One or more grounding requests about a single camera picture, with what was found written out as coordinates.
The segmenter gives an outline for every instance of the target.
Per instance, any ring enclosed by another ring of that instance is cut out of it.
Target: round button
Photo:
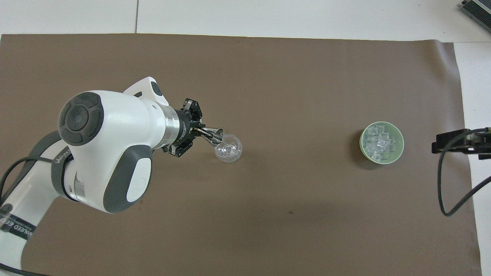
[[[68,127],[73,131],[81,130],[87,124],[88,119],[89,113],[82,106],[73,107],[66,114]]]

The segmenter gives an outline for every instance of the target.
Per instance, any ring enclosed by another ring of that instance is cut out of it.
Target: metal jigger
[[[194,128],[205,140],[213,147],[218,146],[223,141],[223,129],[221,128]]]

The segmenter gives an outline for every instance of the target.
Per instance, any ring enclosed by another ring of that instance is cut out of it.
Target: thick black cable
[[[5,185],[5,181],[7,180],[7,177],[8,175],[13,171],[13,169],[15,167],[17,167],[17,165],[19,165],[20,163],[24,162],[24,161],[31,161],[31,160],[35,160],[35,161],[44,161],[44,162],[48,162],[48,163],[51,163],[51,159],[48,159],[48,158],[44,158],[44,157],[39,157],[39,156],[27,156],[27,157],[24,157],[24,158],[20,158],[19,160],[17,160],[16,162],[14,162],[14,164],[12,164],[6,171],[5,173],[3,174],[3,176],[1,177],[0,179],[0,206],[3,204],[3,202],[1,201],[1,194],[2,194],[2,191],[3,191],[3,186]],[[25,271],[25,270],[20,270],[20,269],[16,269],[16,268],[13,268],[13,267],[9,267],[7,265],[4,265],[2,263],[0,263],[0,269],[3,269],[5,271],[8,271],[8,272],[12,272],[12,273],[16,273],[16,274],[19,274],[19,275],[26,275],[26,276],[49,276],[49,275],[46,275],[46,274],[39,274],[39,273],[34,273],[34,272],[29,272],[29,271]]]
[[[441,195],[441,166],[443,164],[443,157],[445,157],[445,153],[448,152],[448,150],[452,147],[452,145],[455,142],[457,142],[457,140],[462,139],[462,138],[466,137],[467,135],[476,134],[476,133],[486,133],[486,132],[488,132],[488,128],[474,129],[474,130],[466,131],[466,132],[461,133],[461,134],[453,137],[452,139],[450,139],[450,141],[448,141],[448,143],[441,150],[440,159],[438,160],[438,172],[437,172],[436,186],[438,189],[438,202],[440,204],[440,210],[447,217],[453,215],[460,207],[462,207],[462,205],[471,196],[473,196],[475,193],[477,193],[477,191],[479,191],[487,183],[491,182],[491,176],[486,178],[485,180],[483,180],[476,187],[471,189],[466,195],[464,195],[464,197],[462,197],[462,199],[457,204],[455,204],[455,206],[450,210],[450,212],[446,212],[445,207],[443,206],[443,199],[442,199],[442,195]]]

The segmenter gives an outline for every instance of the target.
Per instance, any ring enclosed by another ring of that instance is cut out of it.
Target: clear glass
[[[224,134],[223,142],[215,147],[215,155],[223,162],[233,163],[237,161],[242,154],[241,141],[232,134]]]

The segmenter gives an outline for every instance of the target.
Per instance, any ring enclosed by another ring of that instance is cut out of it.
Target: brown mat
[[[472,202],[444,217],[435,135],[464,126],[453,44],[186,35],[3,35],[1,170],[56,129],[77,93],[152,76],[169,103],[243,142],[235,164],[202,139],[154,157],[151,187],[108,215],[57,199],[23,268],[53,275],[480,275]],[[380,166],[358,147],[386,120],[405,151]],[[470,189],[444,170],[448,206]]]

